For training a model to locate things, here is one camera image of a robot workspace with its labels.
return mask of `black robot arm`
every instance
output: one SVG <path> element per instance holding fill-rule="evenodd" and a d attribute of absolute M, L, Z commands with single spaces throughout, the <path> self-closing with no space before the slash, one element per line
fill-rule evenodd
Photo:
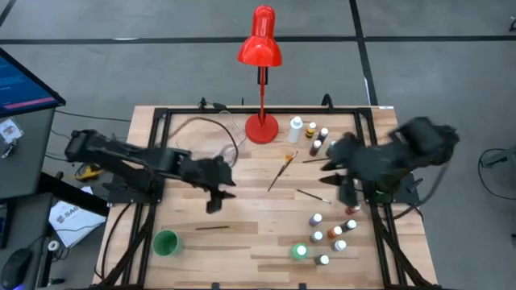
<path fill-rule="evenodd" d="M 436 126 L 425 117 L 413 118 L 389 133 L 390 143 L 366 147 L 352 133 L 335 143 L 331 161 L 323 171 L 346 168 L 347 175 L 332 179 L 339 186 L 339 199 L 346 205 L 358 205 L 352 179 L 374 183 L 375 190 L 394 192 L 403 177 L 416 168 L 440 165 L 450 160 L 459 142 L 456 130 Z"/>
<path fill-rule="evenodd" d="M 153 194 L 157 178 L 181 180 L 210 191 L 207 213 L 220 210 L 223 199 L 235 197 L 218 189 L 221 184 L 235 185 L 231 179 L 231 168 L 222 156 L 192 160 L 190 151 L 138 147 L 109 139 L 95 130 L 75 130 L 64 154 L 69 162 L 96 164 L 114 173 L 123 178 L 127 186 L 143 194 Z M 126 161 L 144 168 L 134 168 Z"/>

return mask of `wire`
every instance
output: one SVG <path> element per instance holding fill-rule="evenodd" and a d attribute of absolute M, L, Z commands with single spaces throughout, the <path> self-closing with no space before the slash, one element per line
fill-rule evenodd
<path fill-rule="evenodd" d="M 107 248 L 110 246 L 110 241 L 111 241 L 111 237 L 113 236 L 114 229 L 116 228 L 116 226 L 120 222 L 120 218 L 122 218 L 123 214 L 127 211 L 127 209 L 129 209 L 129 206 L 131 206 L 131 205 L 132 204 L 127 204 L 126 207 L 124 207 L 122 209 L 120 214 L 117 216 L 116 220 L 114 220 L 114 224 L 111 227 L 110 234 L 108 234 L 108 236 L 107 236 L 106 245 L 104 246 L 104 252 L 102 253 L 101 275 L 99 275 L 101 279 L 104 279 L 103 277 L 106 276 L 106 271 L 105 270 L 106 270 Z"/>
<path fill-rule="evenodd" d="M 486 153 L 489 153 L 491 151 L 504 151 L 506 149 L 502 149 L 502 148 L 491 148 L 491 149 L 487 149 L 485 150 L 484 152 L 482 152 L 481 156 L 478 158 L 478 164 L 476 166 L 476 169 L 478 171 L 478 178 L 480 178 L 481 180 L 481 183 L 482 183 L 482 186 L 484 186 L 484 189 L 487 190 L 488 193 L 494 195 L 495 197 L 499 197 L 499 198 L 502 198 L 502 199 L 505 199 L 505 200 L 508 200 L 508 201 L 516 201 L 516 198 L 514 197 L 504 197 L 502 195 L 499 195 L 499 194 L 496 194 L 494 193 L 491 189 L 489 189 L 487 187 L 487 185 L 485 184 L 484 182 L 484 178 L 482 177 L 482 174 L 481 174 L 481 162 L 482 162 L 482 157 L 484 157 L 484 155 Z"/>
<path fill-rule="evenodd" d="M 81 118 L 92 118 L 92 119 L 97 119 L 97 120 L 116 121 L 116 122 L 131 122 L 131 120 L 121 119 L 121 118 L 106 118 L 106 117 L 89 116 L 89 115 L 84 115 L 84 114 L 63 112 L 60 110 L 56 110 L 56 112 L 60 113 L 60 114 L 66 114 L 68 116 L 75 116 L 75 117 L 81 117 Z"/>
<path fill-rule="evenodd" d="M 66 160 L 66 159 L 61 159 L 61 158 L 57 158 L 57 157 L 54 157 L 54 156 L 50 156 L 49 154 L 45 154 L 45 157 L 50 158 L 51 160 L 68 162 L 68 160 Z"/>
<path fill-rule="evenodd" d="M 97 266 L 94 267 L 94 273 L 95 275 L 100 278 L 101 280 L 104 280 L 104 277 L 102 277 L 100 274 L 98 274 L 98 271 L 97 271 Z"/>
<path fill-rule="evenodd" d="M 235 165 L 236 161 L 238 161 L 238 159 L 239 159 L 239 147 L 236 144 L 235 139 L 233 138 L 233 135 L 231 134 L 231 132 L 222 123 L 217 122 L 215 120 L 204 118 L 204 117 L 192 117 L 192 118 L 189 118 L 188 120 L 183 122 L 174 132 L 169 134 L 168 140 L 170 140 L 173 136 L 175 136 L 177 133 L 179 133 L 179 131 L 181 129 L 183 129 L 186 125 L 188 125 L 191 122 L 196 121 L 196 120 L 212 122 L 213 124 L 219 125 L 220 127 L 222 127 L 227 132 L 227 134 L 229 135 L 229 138 L 231 138 L 231 141 L 233 142 L 233 147 L 235 148 L 235 159 L 234 159 L 233 164 L 232 164 L 232 165 Z"/>
<path fill-rule="evenodd" d="M 92 225 L 92 226 L 83 226 L 83 227 L 80 227 L 80 228 L 78 228 L 78 229 L 76 229 L 76 230 L 71 230 L 71 229 L 59 229 L 59 230 L 55 230 L 55 231 L 56 231 L 56 232 L 58 232 L 58 231 L 78 232 L 79 230 L 88 229 L 88 228 L 94 228 L 94 227 L 100 226 L 100 225 L 101 225 L 101 224 L 103 224 L 103 223 L 104 223 L 104 222 L 99 222 L 99 223 L 98 223 L 98 224 L 96 224 L 96 225 Z M 35 239 L 34 239 L 34 241 L 32 241 L 28 246 L 26 246 L 26 248 L 28 249 L 28 248 L 32 247 L 32 245 L 33 245 L 37 240 L 39 240 L 40 238 L 45 237 L 45 236 L 47 236 L 47 234 L 46 234 L 46 233 L 45 233 L 45 234 L 40 235 L 38 238 L 35 238 Z"/>
<path fill-rule="evenodd" d="M 50 131 L 51 131 L 54 135 L 57 135 L 57 136 L 60 136 L 60 137 L 66 138 L 66 139 L 68 139 L 68 140 L 71 140 L 71 138 L 70 138 L 70 137 L 68 137 L 67 135 L 65 135 L 65 134 L 61 134 L 61 133 L 57 133 L 57 132 L 55 132 L 55 131 L 54 131 L 54 129 L 52 129 L 52 128 L 50 129 Z"/>
<path fill-rule="evenodd" d="M 432 187 L 430 188 L 430 192 L 418 203 L 418 204 L 413 204 L 413 205 L 410 205 L 407 209 L 405 209 L 404 211 L 400 212 L 399 214 L 393 216 L 393 220 L 397 220 L 399 218 L 403 218 L 405 217 L 409 212 L 411 212 L 412 210 L 418 208 L 419 206 L 421 205 L 424 205 L 426 204 L 433 196 L 434 194 L 437 192 L 437 188 L 439 187 L 440 183 L 441 183 L 441 180 L 443 179 L 444 177 L 444 173 L 446 173 L 447 169 L 448 169 L 448 166 L 449 166 L 449 162 L 444 164 L 442 167 L 441 167 L 441 170 L 439 171 L 439 174 L 437 175 L 437 177 L 435 178 L 435 181 L 434 181 L 434 184 L 432 185 Z"/>
<path fill-rule="evenodd" d="M 417 211 L 417 212 L 418 212 L 419 216 L 421 217 L 421 222 L 424 222 L 424 221 L 425 221 L 425 217 L 422 215 L 422 212 L 421 212 L 421 210 L 419 209 L 419 207 L 418 207 L 418 206 L 416 206 L 414 209 L 415 209 L 415 211 Z"/>

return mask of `green cup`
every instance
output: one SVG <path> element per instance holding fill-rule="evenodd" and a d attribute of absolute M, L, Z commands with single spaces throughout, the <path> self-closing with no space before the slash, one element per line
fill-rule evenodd
<path fill-rule="evenodd" d="M 160 256 L 177 255 L 183 249 L 181 239 L 171 230 L 162 230 L 152 242 L 152 249 Z"/>

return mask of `lamp shade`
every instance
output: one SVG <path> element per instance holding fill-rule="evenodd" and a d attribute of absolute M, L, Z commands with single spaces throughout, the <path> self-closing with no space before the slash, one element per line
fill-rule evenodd
<path fill-rule="evenodd" d="M 274 40 L 276 15 L 271 6 L 258 6 L 252 16 L 251 36 L 240 48 L 237 60 L 259 67 L 281 65 L 281 51 Z"/>

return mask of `stick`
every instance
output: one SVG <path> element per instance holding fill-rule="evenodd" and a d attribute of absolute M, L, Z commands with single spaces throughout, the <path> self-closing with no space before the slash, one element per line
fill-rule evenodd
<path fill-rule="evenodd" d="M 197 228 L 195 230 L 217 230 L 217 229 L 228 229 L 229 226 L 208 226 L 208 227 L 202 227 Z"/>
<path fill-rule="evenodd" d="M 327 200 L 327 199 L 324 199 L 324 198 L 321 198 L 321 197 L 315 196 L 315 195 L 313 195 L 313 194 L 311 194 L 311 193 L 304 192 L 304 191 L 302 191 L 301 189 L 296 189 L 296 190 L 297 190 L 297 191 L 299 191 L 300 193 L 304 193 L 304 194 L 306 194 L 306 195 L 307 195 L 307 196 L 309 196 L 309 197 L 313 197 L 313 198 L 318 199 L 318 200 L 320 200 L 320 201 L 324 201 L 324 202 L 326 202 L 328 205 L 331 205 L 331 201 L 329 201 L 329 200 Z"/>

